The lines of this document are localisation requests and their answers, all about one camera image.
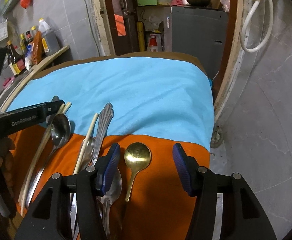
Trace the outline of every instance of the green box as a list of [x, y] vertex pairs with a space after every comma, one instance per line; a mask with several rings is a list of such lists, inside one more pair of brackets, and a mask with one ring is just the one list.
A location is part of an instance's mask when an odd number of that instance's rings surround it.
[[137, 0], [138, 6], [157, 5], [157, 0]]

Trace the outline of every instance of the gray refrigerator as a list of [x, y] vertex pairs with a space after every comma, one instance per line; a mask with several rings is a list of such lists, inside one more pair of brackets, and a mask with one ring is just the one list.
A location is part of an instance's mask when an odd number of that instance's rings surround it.
[[182, 52], [199, 59], [213, 79], [222, 61], [228, 13], [204, 7], [164, 8], [165, 51]]

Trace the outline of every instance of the blue gripper pad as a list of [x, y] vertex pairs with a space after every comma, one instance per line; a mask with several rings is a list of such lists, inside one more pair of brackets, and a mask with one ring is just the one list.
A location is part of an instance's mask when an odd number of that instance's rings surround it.
[[95, 164], [97, 168], [96, 190], [104, 196], [110, 189], [120, 157], [120, 146], [113, 143], [106, 156], [102, 156]]
[[196, 195], [196, 169], [199, 167], [194, 157], [187, 156], [182, 145], [176, 143], [173, 146], [173, 160], [178, 172], [183, 189], [189, 196]]

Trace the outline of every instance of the orange fabric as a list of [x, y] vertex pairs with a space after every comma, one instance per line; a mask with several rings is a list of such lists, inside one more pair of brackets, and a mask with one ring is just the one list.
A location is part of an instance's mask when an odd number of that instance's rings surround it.
[[126, 36], [126, 29], [125, 29], [123, 16], [120, 16], [117, 14], [114, 14], [114, 15], [115, 15], [115, 22], [116, 22], [118, 36]]
[[[16, 202], [43, 133], [44, 128], [36, 125], [12, 136], [16, 144], [16, 150], [13, 151], [15, 157], [13, 191]], [[73, 134], [65, 147], [55, 153], [43, 172], [34, 197], [53, 173], [60, 172], [63, 176], [72, 174], [83, 139], [84, 136]], [[121, 147], [118, 168], [123, 180], [123, 189], [121, 196], [110, 209], [111, 234], [120, 234], [120, 239], [124, 240], [185, 239], [196, 199], [190, 198], [184, 192], [179, 180], [172, 157], [172, 148], [176, 142], [147, 135], [107, 136], [101, 153], [106, 154], [111, 144], [115, 142]], [[125, 165], [124, 151], [134, 142], [144, 143], [151, 150], [152, 160], [148, 168], [137, 174], [130, 202], [126, 205], [125, 195], [131, 171]], [[187, 155], [193, 156], [200, 165], [209, 167], [209, 152], [204, 147], [188, 142], [181, 144]], [[51, 149], [52, 143], [49, 141], [36, 171], [45, 162]]]

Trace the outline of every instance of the red and white bottle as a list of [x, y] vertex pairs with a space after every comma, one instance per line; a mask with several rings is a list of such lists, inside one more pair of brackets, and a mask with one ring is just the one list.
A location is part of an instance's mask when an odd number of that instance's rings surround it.
[[158, 46], [157, 46], [157, 41], [156, 41], [156, 35], [155, 34], [151, 34], [150, 35], [150, 40], [149, 40], [149, 44], [147, 47], [147, 51], [151, 51], [151, 52], [157, 52], [158, 51]]

